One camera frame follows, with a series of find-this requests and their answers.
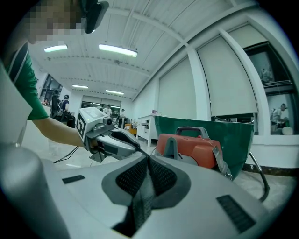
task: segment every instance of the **black baseboard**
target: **black baseboard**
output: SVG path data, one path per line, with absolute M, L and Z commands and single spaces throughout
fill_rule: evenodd
M 299 175 L 299 168 L 296 169 L 286 169 L 286 168 L 275 168 L 275 167 L 267 167 L 261 166 L 263 173 L 274 176 L 288 176 L 288 177 L 297 177 Z M 243 171 L 258 173 L 257 167 L 255 164 L 244 164 Z

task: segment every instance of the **orange case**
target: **orange case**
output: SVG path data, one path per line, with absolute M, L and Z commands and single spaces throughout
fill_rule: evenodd
M 220 143 L 215 140 L 202 139 L 200 137 L 194 138 L 189 136 L 175 135 L 175 134 L 160 134 L 156 150 L 161 155 L 164 154 L 167 140 L 172 137 L 178 143 L 178 153 L 192 157 L 198 166 L 211 169 L 217 165 L 213 148 L 218 147 L 221 155 L 222 150 Z

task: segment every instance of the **red toolbox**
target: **red toolbox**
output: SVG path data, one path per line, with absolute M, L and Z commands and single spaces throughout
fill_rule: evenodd
M 184 130 L 198 131 L 200 136 L 197 138 L 182 136 Z M 182 156 L 193 158 L 198 166 L 212 169 L 217 165 L 213 148 L 217 146 L 221 156 L 222 150 L 220 143 L 211 140 L 205 128 L 202 127 L 180 127 L 175 134 L 160 134 L 156 150 L 159 154 L 164 155 L 166 143 L 169 138 L 174 138 L 177 142 L 178 153 Z

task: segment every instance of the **yellow object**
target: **yellow object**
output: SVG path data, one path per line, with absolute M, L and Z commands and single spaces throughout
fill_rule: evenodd
M 131 134 L 137 135 L 137 129 L 133 129 L 131 124 L 125 124 L 125 130 L 128 130 Z

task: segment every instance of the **white desk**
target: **white desk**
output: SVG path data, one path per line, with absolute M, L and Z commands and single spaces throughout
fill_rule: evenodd
M 147 115 L 144 117 L 141 117 L 138 119 L 138 127 L 137 127 L 137 139 L 138 137 L 142 137 L 144 139 L 146 139 L 148 141 L 148 147 L 150 147 L 150 143 L 151 140 L 157 140 L 158 139 L 158 135 L 157 135 L 157 131 L 156 131 L 156 125 L 155 125 L 155 115 L 151 114 L 151 115 Z

